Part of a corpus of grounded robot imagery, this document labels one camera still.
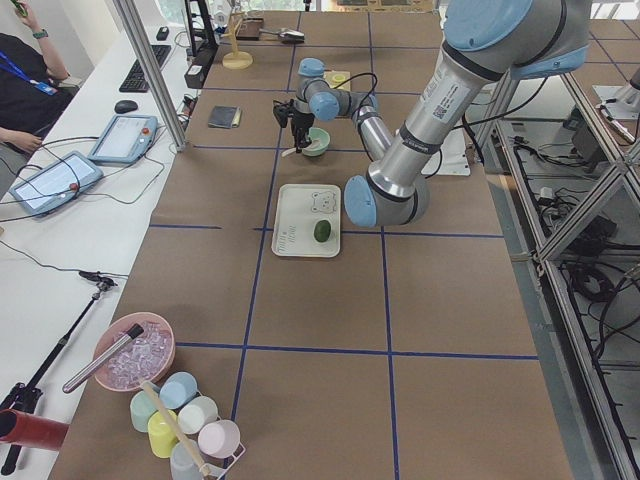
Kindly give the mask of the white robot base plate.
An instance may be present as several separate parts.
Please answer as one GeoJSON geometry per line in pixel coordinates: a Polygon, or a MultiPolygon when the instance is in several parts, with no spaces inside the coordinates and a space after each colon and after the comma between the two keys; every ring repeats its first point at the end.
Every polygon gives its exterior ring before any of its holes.
{"type": "Polygon", "coordinates": [[[451,131],[445,138],[441,154],[436,153],[422,169],[422,174],[430,176],[469,176],[471,174],[466,156],[466,142],[463,129],[451,131]]]}

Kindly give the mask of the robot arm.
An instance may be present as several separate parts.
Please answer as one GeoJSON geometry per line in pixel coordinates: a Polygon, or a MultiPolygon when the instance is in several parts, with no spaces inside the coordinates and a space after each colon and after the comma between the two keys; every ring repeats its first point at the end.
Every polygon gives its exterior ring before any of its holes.
{"type": "Polygon", "coordinates": [[[422,170],[487,84],[545,78],[579,68],[588,50],[588,1],[453,1],[434,74],[411,113],[391,134],[370,93],[334,89],[323,63],[300,63],[296,96],[273,111],[309,145],[314,121],[352,119],[372,157],[365,175],[348,180],[344,206],[360,227],[404,225],[419,219],[429,194],[422,170]]]}

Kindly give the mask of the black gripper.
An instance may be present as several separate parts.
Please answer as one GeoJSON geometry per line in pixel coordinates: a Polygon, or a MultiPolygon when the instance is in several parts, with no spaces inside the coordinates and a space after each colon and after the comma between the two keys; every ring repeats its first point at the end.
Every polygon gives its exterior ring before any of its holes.
{"type": "Polygon", "coordinates": [[[311,144],[309,129],[314,124],[314,115],[294,110],[291,117],[291,130],[294,140],[294,149],[296,153],[300,153],[302,149],[307,148],[311,144]]]}

